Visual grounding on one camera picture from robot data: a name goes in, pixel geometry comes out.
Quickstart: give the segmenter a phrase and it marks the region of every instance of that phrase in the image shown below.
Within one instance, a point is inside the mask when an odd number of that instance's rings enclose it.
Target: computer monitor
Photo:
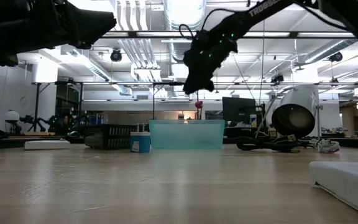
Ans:
[[[222,103],[225,121],[242,121],[245,124],[250,124],[250,115],[257,114],[254,99],[223,97]]]

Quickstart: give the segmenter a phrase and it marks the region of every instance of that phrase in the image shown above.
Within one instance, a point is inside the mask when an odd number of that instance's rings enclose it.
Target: ceiling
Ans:
[[[184,4],[190,2],[190,0],[182,0]],[[82,9],[91,10],[103,10],[112,11],[110,6],[110,0],[72,0],[73,4]],[[129,12],[129,1],[117,2],[117,11],[121,10],[123,2],[127,3],[127,11]],[[163,1],[151,0],[146,1],[146,22],[149,30],[167,30]],[[246,1],[236,0],[207,0],[206,1],[206,14],[213,9],[223,7],[233,10],[247,10]],[[121,13],[116,13],[120,24]],[[210,29],[218,24],[225,16],[229,15],[226,12],[213,13],[206,22],[206,29]],[[127,21],[129,24],[130,16],[127,15]],[[330,27],[313,15],[309,14],[301,7],[290,6],[287,9],[277,13],[276,15],[266,19],[264,22],[253,26],[253,31],[309,31],[309,32],[338,32],[339,30]],[[169,44],[163,42],[170,41],[169,39],[151,39],[151,45],[154,51],[155,59],[158,66],[161,69],[160,76],[162,79],[171,78],[176,76],[177,80],[184,80],[181,78],[183,75],[174,74],[173,63],[177,63],[170,56]],[[267,82],[270,81],[269,77],[273,74],[268,71],[276,67],[286,58],[291,55],[308,54],[327,44],[331,40],[329,39],[241,39],[238,40],[239,53],[230,55],[229,58],[223,63],[223,67],[216,70],[214,73],[213,81],[218,82],[241,82],[242,76],[248,82],[260,82],[260,78],[265,75]],[[89,51],[89,58],[103,70],[107,71],[116,81],[134,81],[131,76],[131,61],[126,55],[125,51],[121,50],[122,60],[121,62],[112,62],[110,60],[110,54],[113,48],[121,48],[119,40],[117,39],[99,39],[93,48]],[[332,77],[336,77],[346,72],[351,72],[358,69],[358,42],[341,51],[344,56],[342,62],[320,61],[315,63],[315,67],[318,70],[318,78],[320,81],[329,81]],[[64,67],[59,69],[59,75],[73,77],[78,81],[94,81],[94,75],[81,63],[71,62],[66,63],[64,59],[62,63]],[[285,81],[291,82],[293,79],[293,73],[296,72],[289,66],[286,70],[280,71],[284,74]],[[350,76],[347,79],[341,80],[341,82],[356,82],[358,81],[358,74]],[[106,90],[108,87],[101,86],[100,90]],[[246,86],[220,86],[221,89],[245,89]],[[92,90],[97,90],[98,87],[93,86]],[[342,88],[341,92],[347,92],[354,89],[353,87]]]

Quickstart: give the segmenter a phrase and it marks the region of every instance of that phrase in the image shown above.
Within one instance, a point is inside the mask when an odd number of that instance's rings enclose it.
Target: red object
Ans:
[[[196,108],[197,108],[197,109],[201,109],[201,108],[203,107],[203,102],[202,102],[202,101],[198,101],[198,102],[195,103],[195,105],[196,105]]]

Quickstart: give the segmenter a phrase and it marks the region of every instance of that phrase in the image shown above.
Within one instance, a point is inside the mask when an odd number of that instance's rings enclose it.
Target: white foam pad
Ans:
[[[358,210],[358,162],[311,162],[312,184]]]
[[[70,142],[66,140],[27,141],[24,143],[24,150],[69,149],[69,148],[70,148]]]

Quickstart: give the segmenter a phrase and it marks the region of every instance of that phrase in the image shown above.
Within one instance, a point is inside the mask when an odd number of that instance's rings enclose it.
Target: teal plastic bin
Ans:
[[[222,120],[150,120],[153,149],[222,149]]]

